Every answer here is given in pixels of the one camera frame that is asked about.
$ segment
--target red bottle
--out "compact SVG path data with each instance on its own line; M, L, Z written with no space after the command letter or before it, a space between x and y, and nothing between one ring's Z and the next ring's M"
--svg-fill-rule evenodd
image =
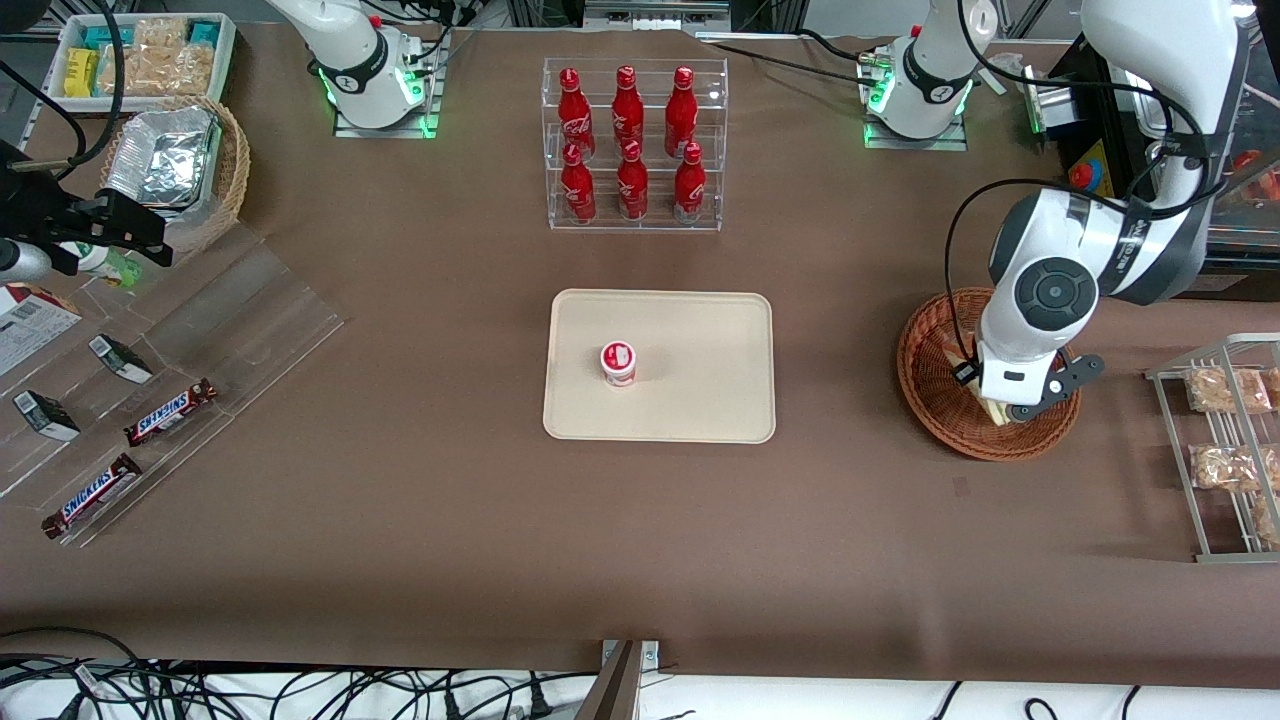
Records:
M591 170L582 164L582 150L577 145L564 146L561 184L564 186L564 201L573 214L570 219L585 225L595 217L595 184L591 182Z
M703 147L690 141L685 145L685 161L676 170L676 222L691 225L703 210L703 188L707 170L703 169Z
M649 211L649 168L640 160L640 143L635 140L622 146L618 211L628 220L639 220Z
M591 135L591 104L582 95L582 85L577 70L561 70L561 127L564 142L576 145L582 151L582 160L590 160L595 154L595 136Z
M698 99L694 97L694 70L676 68L676 88L667 100L667 155L681 158L685 143L694 138L698 127Z
M613 96L613 136L618 147L632 140L644 143L644 100L636 91L636 70L631 65L618 68L618 92Z

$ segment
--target candy bar wrapper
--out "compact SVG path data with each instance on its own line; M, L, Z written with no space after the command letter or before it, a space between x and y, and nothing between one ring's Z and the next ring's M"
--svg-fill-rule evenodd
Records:
M146 418L124 428L124 437L129 441L129 447L138 447L165 430L173 429L183 418L215 397L218 397L218 391L209 383L209 378L201 379Z
M138 469L137 462L128 455L120 454L106 471L76 493L76 497L70 498L61 510L45 518L40 529L49 538L59 538L72 528L88 523L102 507L106 507L111 498L124 492L141 475L142 470Z

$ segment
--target yellow package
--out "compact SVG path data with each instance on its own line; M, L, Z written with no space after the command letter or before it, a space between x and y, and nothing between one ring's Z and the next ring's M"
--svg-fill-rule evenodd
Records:
M83 47L72 47L67 53L67 78L63 79L63 95L67 97L88 97L92 95L93 78L97 77L97 53Z

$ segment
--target acrylic display stand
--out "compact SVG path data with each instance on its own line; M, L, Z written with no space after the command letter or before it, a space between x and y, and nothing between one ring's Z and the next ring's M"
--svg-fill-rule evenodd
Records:
M618 165L621 152L613 137L613 96L617 92L617 70L631 65L636 70L636 88L644 100L644 155L649 168L649 213L628 220L618 211ZM698 99L698 129L694 140L703 146L703 168L707 170L705 200L701 215L692 225L682 225L672 215L675 177L680 160L663 149L667 99L671 96L676 68L694 70L694 95ZM595 184L595 219L576 224L564 202L559 182L564 167L564 138L559 123L559 73L577 70L582 94L591 104L591 127L595 132L595 155L586 163ZM724 152L728 137L728 61L727 60L641 60L599 58L548 58L543 64L543 156L547 164L547 219L553 228L584 232L714 232L724 219Z
M32 533L122 452L143 471L59 538L63 544L91 542L342 325L241 224L172 268L140 261L143 278L128 290L86 275L41 283L76 305L81 320L0 375L0 502L29 509ZM131 346L151 379L134 384L102 365L88 348L99 333ZM142 447L128 447L127 425L200 378L214 384L216 400ZM27 389L61 402L81 434L65 443L36 434L13 405Z

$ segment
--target wicker basket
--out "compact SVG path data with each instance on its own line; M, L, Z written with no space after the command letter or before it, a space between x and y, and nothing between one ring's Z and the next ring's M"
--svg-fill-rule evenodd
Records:
M978 327L992 292L956 291L956 314L964 331ZM1029 460L1066 437L1080 414L1080 391L1029 423L997 428L974 395L951 375L943 347L955 343L954 334L947 297L940 295L911 315L897 345L897 380L929 433L964 455L993 461Z
M165 233L165 242L178 252L202 250L230 229L237 222L241 205L244 202L244 190L248 187L248 141L230 110L201 96L170 97L161 102L160 109L180 110L191 106L215 113L223 123L223 138L218 146L218 174L214 177L212 190L218 205L209 219L200 225L183 228L182 232ZM111 172L111 163L115 160L115 151L120 146L122 135L122 131L116 131L106 149L106 164L102 165L104 186Z

